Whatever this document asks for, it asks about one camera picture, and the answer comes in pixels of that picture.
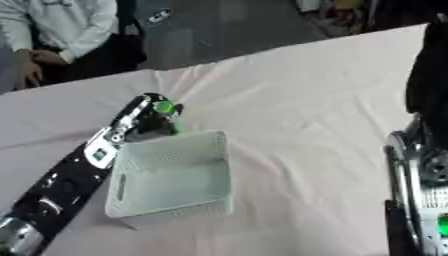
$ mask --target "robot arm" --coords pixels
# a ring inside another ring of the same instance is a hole
[[[147,133],[174,135],[181,105],[159,94],[136,97],[86,143],[61,160],[0,219],[0,255],[39,255],[108,177],[121,146]]]
[[[385,147],[392,199],[386,201],[391,256],[448,255],[448,23],[433,22],[410,75],[414,121]]]

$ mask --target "black pants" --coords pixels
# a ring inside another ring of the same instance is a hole
[[[135,51],[143,54],[142,50],[131,49],[123,39],[123,36],[112,35],[102,46],[66,66],[39,63],[44,77],[41,84],[58,84],[136,70],[142,59],[135,58]],[[44,45],[38,48],[60,52]]]

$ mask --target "person's hand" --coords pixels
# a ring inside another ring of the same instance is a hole
[[[16,90],[26,89],[28,81],[35,87],[40,86],[40,81],[43,79],[42,69],[31,60],[31,52],[19,50],[16,52],[16,57],[18,62]]]
[[[32,55],[36,62],[60,66],[68,64],[59,54],[49,50],[35,50]]]

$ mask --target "dark floor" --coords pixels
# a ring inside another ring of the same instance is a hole
[[[137,17],[147,32],[143,67],[174,69],[325,39],[293,0],[139,0]],[[172,15],[158,24],[148,17]],[[11,56],[0,37],[0,93],[11,88]]]

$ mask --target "white tablecloth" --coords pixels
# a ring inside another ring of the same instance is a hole
[[[105,184],[46,255],[385,255],[382,146],[410,120],[403,94],[422,35],[409,27],[0,96],[0,209],[134,96],[159,92],[185,104],[185,131],[227,133],[234,214],[134,231],[105,216]]]

